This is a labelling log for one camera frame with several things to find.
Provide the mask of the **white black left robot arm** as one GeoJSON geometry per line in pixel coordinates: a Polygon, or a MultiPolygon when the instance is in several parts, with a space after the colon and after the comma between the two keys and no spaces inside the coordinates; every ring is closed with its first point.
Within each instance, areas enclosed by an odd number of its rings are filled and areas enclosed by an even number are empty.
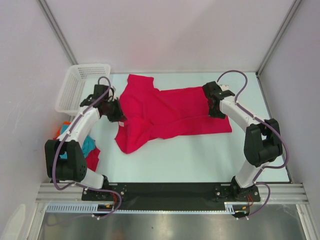
{"type": "Polygon", "coordinates": [[[110,196],[111,188],[107,177],[89,169],[82,146],[92,127],[102,116],[111,122],[125,120],[120,101],[115,97],[115,88],[96,84],[93,93],[85,98],[79,111],[67,129],[56,139],[49,139],[44,145],[47,175],[58,190],[58,181],[69,185],[78,184],[93,189],[100,200],[110,196]]]}

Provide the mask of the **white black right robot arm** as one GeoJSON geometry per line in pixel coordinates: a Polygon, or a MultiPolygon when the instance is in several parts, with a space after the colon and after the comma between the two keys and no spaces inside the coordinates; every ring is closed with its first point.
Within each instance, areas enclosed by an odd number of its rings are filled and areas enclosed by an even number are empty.
{"type": "Polygon", "coordinates": [[[208,82],[202,86],[208,103],[208,115],[215,119],[232,119],[245,133],[243,152],[245,162],[232,178],[229,197],[244,201],[255,190],[256,180],[263,169],[283,154],[279,123],[262,120],[244,108],[227,86],[208,82]]]}

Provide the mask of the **crimson red t shirt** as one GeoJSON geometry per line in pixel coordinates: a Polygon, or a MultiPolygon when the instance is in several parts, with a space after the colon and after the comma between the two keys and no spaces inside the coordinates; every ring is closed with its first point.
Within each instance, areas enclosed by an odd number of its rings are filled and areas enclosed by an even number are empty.
{"type": "Polygon", "coordinates": [[[115,141],[125,154],[154,139],[232,132],[227,117],[209,116],[200,86],[159,90],[153,77],[130,74],[119,102],[126,119],[119,122],[115,141]]]}

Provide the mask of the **white perforated plastic basket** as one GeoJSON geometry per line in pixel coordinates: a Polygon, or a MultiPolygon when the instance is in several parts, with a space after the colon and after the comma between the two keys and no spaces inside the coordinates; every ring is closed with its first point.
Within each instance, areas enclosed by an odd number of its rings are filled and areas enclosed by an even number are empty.
{"type": "Polygon", "coordinates": [[[60,88],[55,110],[69,116],[75,116],[80,103],[94,92],[99,77],[109,77],[111,66],[103,63],[77,64],[71,66],[60,88]]]}

